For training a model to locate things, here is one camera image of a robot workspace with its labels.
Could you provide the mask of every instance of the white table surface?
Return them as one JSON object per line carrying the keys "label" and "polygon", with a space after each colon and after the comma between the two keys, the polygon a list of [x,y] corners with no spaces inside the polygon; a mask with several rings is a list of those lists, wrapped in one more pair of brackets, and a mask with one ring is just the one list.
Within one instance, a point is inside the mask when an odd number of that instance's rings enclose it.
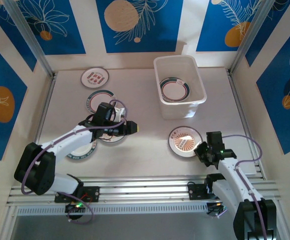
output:
{"label": "white table surface", "polygon": [[[109,81],[100,88],[87,88],[80,82],[83,70],[59,71],[39,143],[51,141],[73,129],[90,113],[88,96],[97,90],[112,91],[128,108],[128,120],[140,132],[119,143],[97,141],[96,150],[83,160],[65,158],[56,165],[58,173],[77,177],[145,177],[206,175],[217,172],[205,167],[197,157],[183,158],[168,146],[168,136],[178,126],[190,126],[206,140],[206,132],[221,131],[223,136],[244,135],[242,122],[224,68],[200,68],[207,100],[192,118],[164,120],[153,69],[109,70]],[[239,160],[252,159],[247,140],[225,138]],[[241,165],[246,174],[255,174],[254,164]]]}

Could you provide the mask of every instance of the white plastic bin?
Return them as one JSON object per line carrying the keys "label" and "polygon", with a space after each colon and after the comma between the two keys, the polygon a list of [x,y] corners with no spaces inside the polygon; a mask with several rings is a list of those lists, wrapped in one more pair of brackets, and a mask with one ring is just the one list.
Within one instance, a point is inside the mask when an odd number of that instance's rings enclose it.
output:
{"label": "white plastic bin", "polygon": [[[154,60],[154,69],[162,117],[166,120],[193,117],[198,106],[207,99],[195,59],[189,55],[157,57]],[[167,102],[164,100],[160,82],[170,77],[181,79],[189,85],[190,94],[184,101]]]}

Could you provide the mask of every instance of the white plate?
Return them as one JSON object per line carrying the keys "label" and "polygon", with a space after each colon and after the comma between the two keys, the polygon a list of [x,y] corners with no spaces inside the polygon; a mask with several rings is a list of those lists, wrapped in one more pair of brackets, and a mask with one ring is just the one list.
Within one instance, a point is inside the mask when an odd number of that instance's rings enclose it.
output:
{"label": "white plate", "polygon": [[89,155],[91,155],[94,152],[96,146],[97,146],[97,142],[95,140],[92,143],[81,146],[77,148],[75,151],[72,151],[70,154],[67,155],[67,157],[74,160],[81,160],[81,159],[87,158]]}
{"label": "white plate", "polygon": [[117,143],[120,140],[122,140],[125,136],[109,136],[107,134],[103,134],[103,136],[100,138],[100,140],[102,140],[103,142],[106,143]]}
{"label": "white plate", "polygon": [[168,136],[168,145],[177,155],[185,158],[195,156],[194,149],[202,143],[202,136],[189,126],[179,126]]}
{"label": "white plate", "polygon": [[109,80],[109,72],[102,67],[92,67],[87,69],[80,76],[81,83],[91,89],[103,86]]}
{"label": "white plate", "polygon": [[114,93],[109,90],[97,90],[93,92],[86,100],[86,107],[91,113],[96,113],[97,108],[101,103],[109,103],[111,100],[116,99]]}
{"label": "white plate", "polygon": [[183,80],[176,77],[169,77],[162,80],[160,90],[164,100],[168,102],[181,102],[190,95],[190,87]]}

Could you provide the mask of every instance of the vent grille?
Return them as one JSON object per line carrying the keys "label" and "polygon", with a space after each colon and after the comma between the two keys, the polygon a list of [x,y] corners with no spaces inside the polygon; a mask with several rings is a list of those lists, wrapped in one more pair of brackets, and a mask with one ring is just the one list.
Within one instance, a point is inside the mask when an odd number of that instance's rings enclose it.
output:
{"label": "vent grille", "polygon": [[[93,205],[92,210],[96,215],[115,214],[167,214],[167,213],[205,213],[206,203],[165,203],[165,204],[111,204]],[[20,206],[17,216],[56,216],[64,215],[65,205],[53,206]],[[91,212],[71,213],[71,215],[88,215]]]}

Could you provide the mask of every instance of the robotic arm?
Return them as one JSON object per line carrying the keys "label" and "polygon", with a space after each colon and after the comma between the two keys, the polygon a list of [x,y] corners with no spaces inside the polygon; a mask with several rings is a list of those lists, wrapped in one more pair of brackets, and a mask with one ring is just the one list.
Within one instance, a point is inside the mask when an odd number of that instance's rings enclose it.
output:
{"label": "robotic arm", "polygon": [[194,152],[202,163],[215,166],[220,173],[207,175],[198,192],[214,194],[224,203],[234,217],[233,228],[238,240],[263,240],[264,235],[268,240],[276,240],[274,202],[265,200],[253,187],[233,150],[225,149],[220,131],[207,132],[206,136],[207,142],[201,143]]}
{"label": "robotic arm", "polygon": [[[62,192],[81,198],[87,193],[89,187],[84,187],[83,182],[70,174],[55,173],[55,165],[72,151],[95,141],[102,137],[103,134],[109,136],[124,136],[136,133],[138,126],[133,121],[126,121],[120,126],[112,128],[121,121],[123,114],[124,108],[115,109],[111,104],[102,102],[98,106],[95,114],[88,116],[68,133],[42,145],[37,145],[34,142],[28,144],[18,163],[14,178],[22,182],[26,171],[35,157],[47,146],[51,146],[38,158],[31,168],[25,186],[37,195],[42,195],[47,191],[54,191],[55,193]],[[65,196],[55,198],[56,202],[57,199],[65,200],[62,201],[63,203],[70,203],[72,201],[72,199],[67,199]]]}

